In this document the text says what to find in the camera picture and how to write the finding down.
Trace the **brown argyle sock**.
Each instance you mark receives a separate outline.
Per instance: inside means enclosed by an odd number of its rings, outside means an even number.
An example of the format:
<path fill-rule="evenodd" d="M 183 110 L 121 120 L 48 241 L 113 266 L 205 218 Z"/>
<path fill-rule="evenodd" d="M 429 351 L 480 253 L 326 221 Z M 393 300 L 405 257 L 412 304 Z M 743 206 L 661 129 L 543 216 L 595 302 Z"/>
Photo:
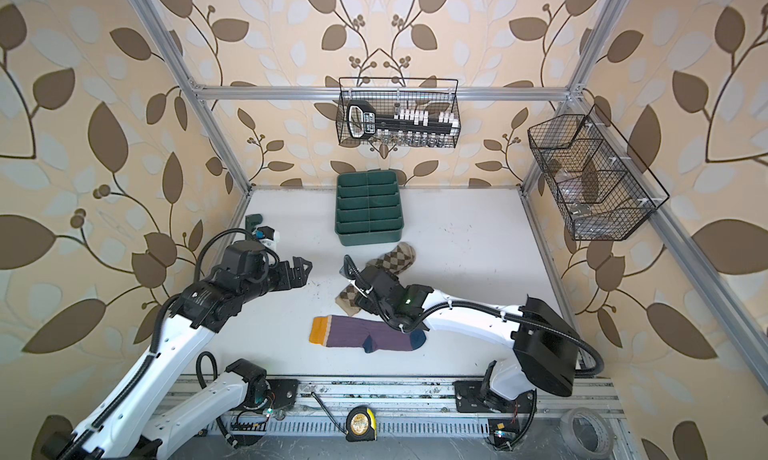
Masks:
<path fill-rule="evenodd" d="M 384 278 L 398 279 L 398 276 L 409 269 L 416 260 L 416 252 L 408 243 L 401 242 L 397 247 L 377 259 L 371 260 L 366 264 L 362 271 L 363 278 L 366 280 L 375 280 L 379 276 Z M 355 288 L 353 284 L 345 287 L 335 299 L 335 303 L 348 315 L 355 316 L 362 311 L 358 305 L 363 301 L 368 305 L 369 301 Z"/>

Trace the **green divided organizer tray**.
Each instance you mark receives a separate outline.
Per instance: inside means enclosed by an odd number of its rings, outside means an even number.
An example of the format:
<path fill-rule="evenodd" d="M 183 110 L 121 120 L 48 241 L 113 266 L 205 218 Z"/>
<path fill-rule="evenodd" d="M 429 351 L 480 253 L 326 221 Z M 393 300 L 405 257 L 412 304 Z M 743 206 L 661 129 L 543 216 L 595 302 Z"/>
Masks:
<path fill-rule="evenodd" d="M 398 243 L 404 217 L 397 175 L 390 170 L 339 175 L 334 229 L 345 247 Z"/>

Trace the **purple striped sock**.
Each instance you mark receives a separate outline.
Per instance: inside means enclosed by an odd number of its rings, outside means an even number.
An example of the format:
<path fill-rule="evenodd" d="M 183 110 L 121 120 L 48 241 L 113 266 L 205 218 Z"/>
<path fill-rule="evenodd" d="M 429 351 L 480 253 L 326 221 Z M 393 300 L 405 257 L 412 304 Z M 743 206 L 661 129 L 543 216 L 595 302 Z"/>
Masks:
<path fill-rule="evenodd" d="M 410 352 L 427 341 L 422 330 L 402 333 L 386 323 L 346 316 L 315 317 L 309 342 L 327 348 L 360 348 L 370 354 L 376 351 Z"/>

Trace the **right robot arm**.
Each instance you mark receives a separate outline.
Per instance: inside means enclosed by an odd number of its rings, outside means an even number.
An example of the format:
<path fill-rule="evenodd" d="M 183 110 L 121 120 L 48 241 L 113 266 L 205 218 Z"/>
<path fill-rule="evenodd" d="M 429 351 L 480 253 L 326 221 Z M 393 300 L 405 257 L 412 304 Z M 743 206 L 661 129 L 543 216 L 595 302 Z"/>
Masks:
<path fill-rule="evenodd" d="M 500 399 L 539 390 L 569 397 L 575 380 L 594 378 L 605 368 L 601 354 L 540 299 L 495 306 L 425 285 L 404 287 L 379 267 L 358 269 L 350 256 L 340 273 L 356 291 L 358 306 L 392 331 L 448 331 L 510 349 L 513 356 L 491 362 L 484 377 L 486 393 Z"/>

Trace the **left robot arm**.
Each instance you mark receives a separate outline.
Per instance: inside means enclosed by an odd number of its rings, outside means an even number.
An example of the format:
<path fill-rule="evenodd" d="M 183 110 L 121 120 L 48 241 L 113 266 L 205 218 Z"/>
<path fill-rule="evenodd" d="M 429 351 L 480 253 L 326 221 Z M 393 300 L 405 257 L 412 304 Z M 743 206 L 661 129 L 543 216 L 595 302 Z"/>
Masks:
<path fill-rule="evenodd" d="M 280 260 L 251 234 L 229 245 L 208 277 L 196 272 L 191 285 L 160 307 L 147 351 L 85 420 L 69 428 L 46 420 L 34 457 L 167 459 L 234 408 L 272 408 L 265 369 L 239 359 L 191 398 L 156 411 L 185 368 L 209 357 L 206 346 L 247 302 L 302 288 L 311 270 L 301 257 Z"/>

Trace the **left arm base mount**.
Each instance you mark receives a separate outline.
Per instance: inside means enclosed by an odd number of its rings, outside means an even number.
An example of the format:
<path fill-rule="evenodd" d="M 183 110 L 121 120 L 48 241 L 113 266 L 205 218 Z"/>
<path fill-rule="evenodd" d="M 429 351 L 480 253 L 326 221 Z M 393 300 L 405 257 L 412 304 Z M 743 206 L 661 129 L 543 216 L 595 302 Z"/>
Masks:
<path fill-rule="evenodd" d="M 282 421 L 298 395 L 297 379 L 261 379 L 249 386 L 244 402 L 216 420 L 227 444 L 244 448 L 257 443 L 271 424 Z"/>

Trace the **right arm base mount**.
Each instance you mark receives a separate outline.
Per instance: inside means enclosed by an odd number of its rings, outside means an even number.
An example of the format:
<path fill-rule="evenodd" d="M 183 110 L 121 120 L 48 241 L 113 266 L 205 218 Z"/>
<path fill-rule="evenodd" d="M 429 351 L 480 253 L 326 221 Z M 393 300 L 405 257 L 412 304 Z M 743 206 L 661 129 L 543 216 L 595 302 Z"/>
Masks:
<path fill-rule="evenodd" d="M 490 389 L 489 380 L 459 380 L 453 387 L 459 413 L 502 414 L 500 419 L 488 421 L 488 442 L 495 450 L 511 452 L 529 432 L 537 412 L 536 390 L 507 400 Z"/>

